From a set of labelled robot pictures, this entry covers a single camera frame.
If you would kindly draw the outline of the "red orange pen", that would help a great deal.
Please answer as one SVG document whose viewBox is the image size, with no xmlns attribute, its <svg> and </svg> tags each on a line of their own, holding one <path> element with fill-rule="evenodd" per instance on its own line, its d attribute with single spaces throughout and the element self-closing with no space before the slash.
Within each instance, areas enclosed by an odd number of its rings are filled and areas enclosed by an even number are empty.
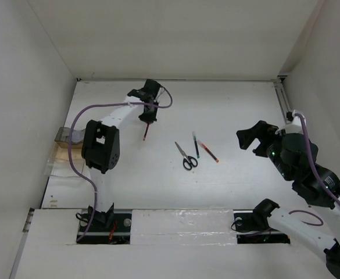
<svg viewBox="0 0 340 279">
<path fill-rule="evenodd" d="M 199 146 L 201 148 L 203 148 L 212 158 L 213 160 L 218 163 L 219 159 L 211 152 L 211 150 L 201 141 L 201 140 L 197 140 L 197 143 L 199 144 Z"/>
</svg>

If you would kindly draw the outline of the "clear paper clip jar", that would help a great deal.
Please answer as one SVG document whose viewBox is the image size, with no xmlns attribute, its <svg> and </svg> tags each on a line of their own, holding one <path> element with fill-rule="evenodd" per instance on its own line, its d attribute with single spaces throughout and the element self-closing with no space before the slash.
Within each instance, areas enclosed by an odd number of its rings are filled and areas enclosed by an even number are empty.
<svg viewBox="0 0 340 279">
<path fill-rule="evenodd" d="M 70 136 L 71 144 L 77 145 L 83 142 L 85 130 L 74 130 Z"/>
</svg>

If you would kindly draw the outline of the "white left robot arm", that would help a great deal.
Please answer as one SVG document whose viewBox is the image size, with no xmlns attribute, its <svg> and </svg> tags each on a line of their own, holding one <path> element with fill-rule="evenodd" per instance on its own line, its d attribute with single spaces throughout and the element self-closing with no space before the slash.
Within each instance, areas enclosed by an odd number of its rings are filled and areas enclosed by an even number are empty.
<svg viewBox="0 0 340 279">
<path fill-rule="evenodd" d="M 94 190 L 94 201 L 89 205 L 87 213 L 79 213 L 76 217 L 87 223 L 87 228 L 108 230 L 115 223 L 114 202 L 108 171 L 114 169 L 120 159 L 120 129 L 132 120 L 139 120 L 147 125 L 156 121 L 159 108 L 169 108 L 171 105 L 159 105 L 160 91 L 164 86 L 155 80 L 147 79 L 140 89 L 131 90 L 124 102 L 90 105 L 80 111 L 71 125 L 68 140 L 68 156 L 71 156 L 72 145 L 77 141 L 75 126 L 86 111 L 93 108 L 113 108 L 111 115 L 101 120 L 89 120 L 83 130 L 81 156 L 88 167 L 90 176 L 78 171 L 73 162 L 70 167 L 84 180 L 88 181 Z"/>
</svg>

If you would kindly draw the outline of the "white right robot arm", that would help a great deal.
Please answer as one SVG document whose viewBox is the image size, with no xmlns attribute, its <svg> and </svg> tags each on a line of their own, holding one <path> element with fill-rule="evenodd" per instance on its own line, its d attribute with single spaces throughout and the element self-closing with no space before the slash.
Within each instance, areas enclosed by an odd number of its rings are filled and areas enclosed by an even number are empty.
<svg viewBox="0 0 340 279">
<path fill-rule="evenodd" d="M 316 221 L 301 221 L 294 215 L 307 211 L 288 212 L 271 199 L 264 199 L 250 212 L 236 212 L 231 228 L 245 238 L 279 231 L 313 252 L 335 278 L 340 278 L 340 179 L 316 163 L 318 147 L 309 140 L 305 120 L 295 117 L 283 128 L 259 121 L 237 131 L 237 138 L 243 150 L 254 140 L 259 141 L 253 153 L 271 160 L 312 209 L 309 214 Z"/>
</svg>

